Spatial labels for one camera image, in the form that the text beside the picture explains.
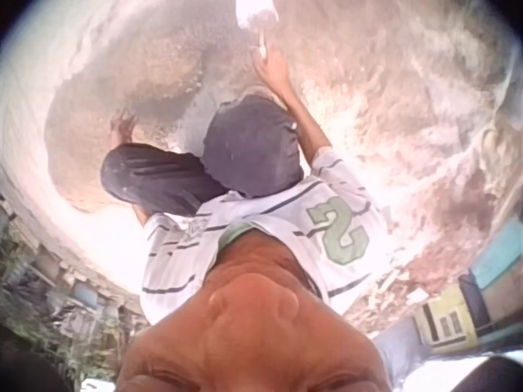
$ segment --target person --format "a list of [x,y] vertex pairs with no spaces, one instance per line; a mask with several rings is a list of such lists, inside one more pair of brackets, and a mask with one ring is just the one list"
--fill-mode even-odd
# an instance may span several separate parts
[[[385,222],[293,90],[283,53],[253,63],[268,91],[218,110],[201,159],[133,144],[129,114],[112,123],[101,179],[145,228],[152,324],[117,390],[390,390],[373,343],[340,315],[388,264]],[[169,214],[191,216],[188,229]]]

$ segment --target number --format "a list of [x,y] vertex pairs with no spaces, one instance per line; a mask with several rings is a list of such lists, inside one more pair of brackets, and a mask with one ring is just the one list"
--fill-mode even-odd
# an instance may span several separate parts
[[358,226],[348,232],[352,243],[342,245],[342,237],[351,227],[354,212],[340,197],[330,198],[326,203],[307,208],[307,213],[315,225],[329,222],[328,214],[335,214],[333,223],[325,231],[323,243],[329,259],[339,265],[348,265],[365,254],[369,245],[369,236]]

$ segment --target striped shirt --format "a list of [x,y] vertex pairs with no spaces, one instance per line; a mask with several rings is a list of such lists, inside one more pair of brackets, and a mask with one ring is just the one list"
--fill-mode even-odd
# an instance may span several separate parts
[[153,215],[145,224],[150,245],[141,293],[145,316],[157,323],[183,305],[202,287],[224,233],[246,225],[284,243],[322,300],[345,312],[389,262],[385,221],[357,178],[357,167],[353,158],[323,148],[311,176],[298,185],[256,199],[229,192],[203,204],[186,231],[164,214]]

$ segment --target ground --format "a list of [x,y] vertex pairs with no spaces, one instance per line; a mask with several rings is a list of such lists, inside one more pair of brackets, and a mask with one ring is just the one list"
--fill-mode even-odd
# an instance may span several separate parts
[[[139,230],[99,181],[110,116],[127,106],[140,116],[139,140],[201,154],[220,102],[254,82],[253,38],[238,28],[234,2],[137,4],[113,0],[103,12],[69,15],[78,27],[44,37],[48,52],[21,55],[23,39],[13,40],[0,74],[51,80],[45,105],[27,98],[38,96],[34,85],[11,86],[12,130],[2,140],[14,152],[2,167],[24,199],[19,209],[34,212],[50,248],[131,291],[139,274],[121,271],[142,257],[129,246]],[[275,5],[280,22],[269,39],[336,148],[360,158],[387,214],[392,269],[346,315],[375,332],[418,304],[407,303],[414,290],[432,296],[454,281],[498,228],[523,163],[520,48],[478,1]],[[42,14],[56,20],[58,11]],[[13,71],[16,56],[34,56],[34,66]],[[33,112],[32,132],[14,115],[24,110]]]

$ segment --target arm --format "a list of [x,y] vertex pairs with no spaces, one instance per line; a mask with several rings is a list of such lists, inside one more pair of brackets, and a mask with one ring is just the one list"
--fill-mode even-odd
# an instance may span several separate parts
[[258,78],[284,102],[289,113],[296,120],[298,141],[309,166],[312,167],[312,161],[318,150],[332,144],[294,91],[283,53],[269,48],[266,56],[262,56],[259,51],[255,51],[253,61]]
[[[111,128],[109,135],[109,144],[110,149],[116,149],[120,145],[127,143],[132,143],[132,132],[136,126],[137,118],[135,115],[130,114],[128,111],[124,110],[119,115],[115,116],[111,120]],[[153,215],[151,212],[145,210],[142,206],[138,204],[132,204],[132,210],[136,214],[136,218],[142,226],[145,226],[145,223]]]

